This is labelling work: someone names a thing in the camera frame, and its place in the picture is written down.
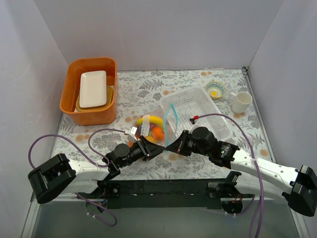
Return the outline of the orange tangerine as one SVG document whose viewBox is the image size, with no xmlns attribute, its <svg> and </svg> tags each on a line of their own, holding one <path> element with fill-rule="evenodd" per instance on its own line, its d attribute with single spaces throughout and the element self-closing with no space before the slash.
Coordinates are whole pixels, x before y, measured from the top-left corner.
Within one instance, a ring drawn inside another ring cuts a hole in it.
<svg viewBox="0 0 317 238">
<path fill-rule="evenodd" d="M 165 133 L 163 129 L 159 126 L 156 126 L 152 129 L 152 136 L 159 141 L 163 141 L 165 139 Z"/>
<path fill-rule="evenodd" d="M 145 138 L 146 138 L 149 142 L 154 143 L 154 144 L 157 144 L 157 140 L 156 140 L 154 137 L 152 137 L 152 136 L 146 136 Z M 132 145 L 133 145 L 133 142 L 129 140 L 128 146 L 129 146 L 129 147 L 132 147 Z"/>
</svg>

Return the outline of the clear zip top bag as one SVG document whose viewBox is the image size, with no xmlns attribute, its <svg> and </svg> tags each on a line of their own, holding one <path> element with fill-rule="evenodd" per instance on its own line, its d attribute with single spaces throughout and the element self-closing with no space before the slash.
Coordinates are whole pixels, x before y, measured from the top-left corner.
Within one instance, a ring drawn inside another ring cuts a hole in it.
<svg viewBox="0 0 317 238">
<path fill-rule="evenodd" d="M 171 103 L 167 111 L 158 108 L 138 118 L 128 132 L 128 146 L 132 147 L 141 136 L 151 143 L 167 147 L 176 139 L 178 114 Z"/>
</svg>

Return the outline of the yellow banana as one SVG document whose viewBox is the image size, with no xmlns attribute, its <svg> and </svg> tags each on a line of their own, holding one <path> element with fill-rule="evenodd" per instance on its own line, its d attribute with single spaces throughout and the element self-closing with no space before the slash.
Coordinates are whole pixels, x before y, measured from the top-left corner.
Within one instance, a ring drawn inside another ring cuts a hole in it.
<svg viewBox="0 0 317 238">
<path fill-rule="evenodd" d="M 163 128 L 163 119 L 157 116 L 153 115 L 144 115 L 143 117 L 139 118 L 136 122 L 135 125 L 141 125 L 143 123 L 143 120 L 149 119 L 149 123 L 154 123 L 157 126 Z"/>
</svg>

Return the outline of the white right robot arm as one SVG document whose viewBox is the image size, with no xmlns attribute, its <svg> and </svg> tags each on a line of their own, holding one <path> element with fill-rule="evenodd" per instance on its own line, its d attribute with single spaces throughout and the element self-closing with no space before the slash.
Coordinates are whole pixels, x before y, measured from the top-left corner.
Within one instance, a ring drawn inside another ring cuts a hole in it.
<svg viewBox="0 0 317 238">
<path fill-rule="evenodd" d="M 292 210 L 307 217 L 316 213 L 317 177 L 310 167 L 297 169 L 264 159 L 255 160 L 238 146 L 217 140 L 205 127 L 197 127 L 192 132 L 184 130 L 166 149 L 182 156 L 204 155 L 213 164 L 230 169 L 224 183 L 211 187 L 214 196 L 252 194 L 286 200 Z"/>
</svg>

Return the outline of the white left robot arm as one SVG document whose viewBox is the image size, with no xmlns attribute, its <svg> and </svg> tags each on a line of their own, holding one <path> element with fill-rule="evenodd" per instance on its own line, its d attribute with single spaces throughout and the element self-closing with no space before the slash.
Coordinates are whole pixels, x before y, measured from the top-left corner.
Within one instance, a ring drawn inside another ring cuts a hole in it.
<svg viewBox="0 0 317 238">
<path fill-rule="evenodd" d="M 163 146 L 141 137 L 131 147 L 118 144 L 100 164 L 91 159 L 86 162 L 70 160 L 60 153 L 33 168 L 28 180 L 39 204 L 48 203 L 64 193 L 87 193 L 101 198 L 106 191 L 103 183 L 118 176 L 121 168 L 139 159 L 151 160 L 164 150 Z"/>
</svg>

